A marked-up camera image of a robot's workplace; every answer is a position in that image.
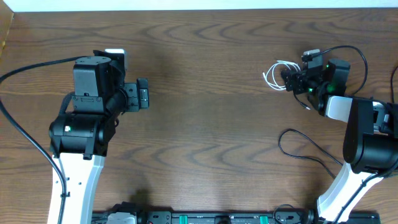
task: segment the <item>white wall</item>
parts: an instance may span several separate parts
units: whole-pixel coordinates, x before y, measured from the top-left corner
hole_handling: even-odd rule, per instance
[[[398,0],[4,0],[4,2],[14,12],[398,7]]]

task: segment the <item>white cable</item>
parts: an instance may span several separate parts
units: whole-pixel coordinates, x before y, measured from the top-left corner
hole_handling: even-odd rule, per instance
[[[285,86],[280,86],[280,85],[278,85],[278,83],[276,83],[276,81],[275,81],[274,70],[275,70],[276,66],[278,66],[278,65],[285,65],[289,70],[291,70],[292,68],[289,67],[289,65],[291,65],[291,66],[294,67],[294,69],[296,70],[296,72],[301,71],[300,66],[299,66],[298,64],[294,63],[294,62],[287,62],[287,61],[283,61],[283,60],[277,60],[276,62],[277,62],[277,63],[275,63],[273,66],[271,66],[271,68],[268,69],[268,72],[267,72],[267,73],[263,72],[263,73],[262,73],[262,76],[264,77],[264,80],[266,81],[266,83],[267,83],[271,88],[273,88],[274,90],[278,90],[278,91],[286,90],[286,87],[285,87]],[[270,82],[268,81],[268,73],[269,73],[271,70],[272,70],[272,80],[274,81],[274,83],[270,83]]]

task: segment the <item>wooden table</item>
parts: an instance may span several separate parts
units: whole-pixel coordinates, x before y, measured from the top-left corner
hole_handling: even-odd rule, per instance
[[[277,138],[298,129],[343,161],[346,124],[304,110],[292,93],[269,88],[261,72],[277,59],[299,62],[304,50],[345,44],[359,47],[369,62],[358,96],[389,101],[397,9],[18,13],[0,72],[121,47],[129,53],[126,81],[149,79],[150,109],[120,117],[95,210],[122,201],[174,210],[314,208],[332,178],[319,164],[284,156]],[[357,89],[364,74],[359,55],[342,49],[326,56],[332,57],[351,63],[347,92]],[[38,68],[1,87],[9,112],[46,149],[49,125],[73,91],[72,68]],[[46,222],[51,168],[3,116],[0,122],[0,220]],[[340,170],[296,134],[282,146]],[[396,223],[397,184],[398,178],[384,180],[356,209],[377,210],[383,223]]]

